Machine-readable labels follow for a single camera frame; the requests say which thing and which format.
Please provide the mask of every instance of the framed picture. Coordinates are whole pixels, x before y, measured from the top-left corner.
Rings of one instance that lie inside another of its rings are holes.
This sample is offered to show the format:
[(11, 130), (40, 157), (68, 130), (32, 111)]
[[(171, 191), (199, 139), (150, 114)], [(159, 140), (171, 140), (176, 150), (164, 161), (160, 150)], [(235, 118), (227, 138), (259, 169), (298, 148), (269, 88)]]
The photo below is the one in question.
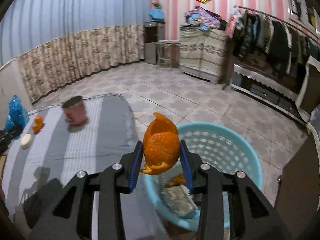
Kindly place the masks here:
[(312, 2), (310, 0), (290, 0), (289, 4), (290, 19), (319, 35), (319, 16)]

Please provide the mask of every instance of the orange piece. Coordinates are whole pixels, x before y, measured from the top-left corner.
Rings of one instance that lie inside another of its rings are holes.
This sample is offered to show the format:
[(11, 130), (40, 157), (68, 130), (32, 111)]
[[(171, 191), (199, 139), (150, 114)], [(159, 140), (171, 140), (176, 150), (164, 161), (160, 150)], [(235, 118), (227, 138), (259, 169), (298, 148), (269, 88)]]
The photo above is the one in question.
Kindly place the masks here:
[(153, 113), (153, 115), (156, 117), (148, 126), (144, 137), (143, 137), (143, 149), (147, 147), (147, 142), (149, 138), (159, 132), (173, 132), (178, 134), (178, 129), (174, 125), (173, 122), (171, 122), (170, 119), (168, 119), (165, 115), (160, 113)]
[(153, 114), (156, 119), (148, 126), (143, 138), (145, 169), (142, 173), (158, 175), (171, 169), (180, 153), (178, 129), (166, 116)]
[(179, 174), (178, 176), (174, 177), (172, 180), (171, 180), (174, 184), (177, 184), (177, 185), (186, 185), (186, 181), (184, 179), (184, 175), (183, 173), (182, 174)]
[(32, 127), (34, 133), (38, 133), (42, 128), (42, 124), (37, 124)]
[(43, 124), (43, 117), (41, 115), (38, 115), (35, 120), (34, 120), (35, 124), (37, 125), (42, 125)]

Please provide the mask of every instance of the floral curtain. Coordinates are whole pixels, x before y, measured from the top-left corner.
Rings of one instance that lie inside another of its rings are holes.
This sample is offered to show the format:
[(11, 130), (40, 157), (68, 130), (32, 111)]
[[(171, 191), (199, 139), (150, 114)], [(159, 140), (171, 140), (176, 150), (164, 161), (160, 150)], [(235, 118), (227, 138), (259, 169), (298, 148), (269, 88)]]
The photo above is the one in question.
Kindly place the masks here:
[(24, 53), (19, 68), (31, 101), (102, 69), (144, 59), (143, 29), (126, 25), (81, 31)]

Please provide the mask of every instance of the blue curtain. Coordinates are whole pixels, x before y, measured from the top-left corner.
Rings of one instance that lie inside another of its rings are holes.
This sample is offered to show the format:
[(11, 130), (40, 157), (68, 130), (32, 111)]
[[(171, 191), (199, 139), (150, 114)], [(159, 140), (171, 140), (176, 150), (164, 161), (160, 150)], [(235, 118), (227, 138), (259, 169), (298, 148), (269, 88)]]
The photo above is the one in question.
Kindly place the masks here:
[(149, 0), (14, 0), (0, 23), (0, 62), (71, 33), (142, 25), (148, 8)]

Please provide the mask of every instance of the metal lid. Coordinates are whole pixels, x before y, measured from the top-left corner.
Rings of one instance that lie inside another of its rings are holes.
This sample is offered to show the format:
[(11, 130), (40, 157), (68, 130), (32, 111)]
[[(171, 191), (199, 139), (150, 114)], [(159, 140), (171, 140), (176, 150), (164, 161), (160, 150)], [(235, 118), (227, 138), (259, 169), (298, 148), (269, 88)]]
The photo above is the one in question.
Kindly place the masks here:
[(67, 109), (72, 106), (77, 106), (83, 102), (82, 96), (75, 96), (73, 98), (70, 98), (66, 102), (63, 103), (62, 108)]

